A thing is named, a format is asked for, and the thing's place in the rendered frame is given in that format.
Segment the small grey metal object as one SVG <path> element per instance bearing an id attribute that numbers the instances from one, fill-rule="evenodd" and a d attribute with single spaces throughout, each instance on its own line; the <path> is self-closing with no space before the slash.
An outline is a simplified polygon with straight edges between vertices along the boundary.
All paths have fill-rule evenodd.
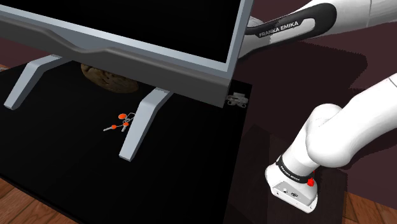
<path id="1" fill-rule="evenodd" d="M 240 108 L 246 108 L 248 98 L 241 93 L 234 92 L 232 95 L 226 97 L 227 104 L 230 106 L 238 106 Z"/>

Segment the brown round bread loaf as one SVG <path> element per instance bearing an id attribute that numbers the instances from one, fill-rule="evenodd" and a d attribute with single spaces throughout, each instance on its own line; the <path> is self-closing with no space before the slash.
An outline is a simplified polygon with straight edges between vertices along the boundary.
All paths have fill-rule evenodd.
<path id="1" fill-rule="evenodd" d="M 91 82 L 114 93 L 129 94 L 139 89 L 139 85 L 135 80 L 97 69 L 96 67 L 81 64 L 81 71 Z"/>

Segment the dark robot stand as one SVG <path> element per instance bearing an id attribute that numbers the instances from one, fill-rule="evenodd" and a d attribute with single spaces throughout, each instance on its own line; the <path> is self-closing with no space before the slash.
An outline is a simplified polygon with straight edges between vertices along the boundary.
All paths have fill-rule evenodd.
<path id="1" fill-rule="evenodd" d="M 288 143 L 257 125 L 242 137 L 228 197 L 224 224 L 342 224 L 347 174 L 320 167 L 315 180 L 319 199 L 311 213 L 272 195 L 265 169 Z"/>

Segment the grey flat screen television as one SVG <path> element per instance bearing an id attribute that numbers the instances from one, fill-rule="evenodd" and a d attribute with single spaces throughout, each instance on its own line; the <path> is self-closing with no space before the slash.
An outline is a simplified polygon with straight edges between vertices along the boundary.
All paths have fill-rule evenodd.
<path id="1" fill-rule="evenodd" d="M 172 94 L 222 107 L 253 0 L 0 0 L 0 38 L 45 51 L 4 105 L 17 109 L 41 75 L 70 61 L 153 86 L 120 151 L 132 160 Z"/>

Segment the black low cabinet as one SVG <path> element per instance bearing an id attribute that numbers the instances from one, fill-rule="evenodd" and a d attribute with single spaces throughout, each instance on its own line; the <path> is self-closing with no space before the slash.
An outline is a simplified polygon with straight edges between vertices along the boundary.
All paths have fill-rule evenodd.
<path id="1" fill-rule="evenodd" d="M 24 67 L 0 72 L 0 176 L 82 224 L 222 224 L 246 109 L 172 95 L 135 157 L 119 115 L 152 87 L 116 94 L 70 62 L 45 72 L 18 109 Z"/>

